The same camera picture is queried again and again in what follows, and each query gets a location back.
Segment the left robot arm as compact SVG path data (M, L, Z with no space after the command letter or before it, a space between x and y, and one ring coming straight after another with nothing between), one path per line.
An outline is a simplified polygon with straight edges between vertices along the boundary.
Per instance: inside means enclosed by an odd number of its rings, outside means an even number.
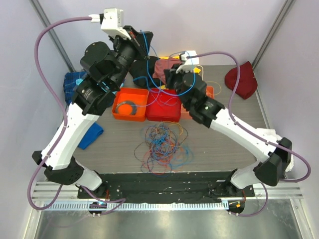
M87 75L77 86L62 122L49 145L35 151L32 158L44 167L44 175L61 185L77 184L96 199L106 193L101 176L81 165L73 156L75 149L94 122L110 107L129 69L136 60L148 58L151 31L138 32L124 26L123 33L110 34L110 49L104 42L90 44L80 60Z

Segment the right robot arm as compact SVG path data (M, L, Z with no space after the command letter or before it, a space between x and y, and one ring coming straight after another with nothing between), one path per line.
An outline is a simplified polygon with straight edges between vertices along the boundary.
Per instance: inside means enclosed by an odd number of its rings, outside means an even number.
M275 140L263 129L254 128L238 118L231 118L229 109L206 95L207 84L194 72L178 71L179 64L165 69L165 86L175 90L183 107L194 121L218 131L246 148L256 162L242 169L235 169L225 181L229 196L238 196L245 187L263 183L275 187L283 179L291 162L289 150L292 142L283 137L272 146L260 138Z

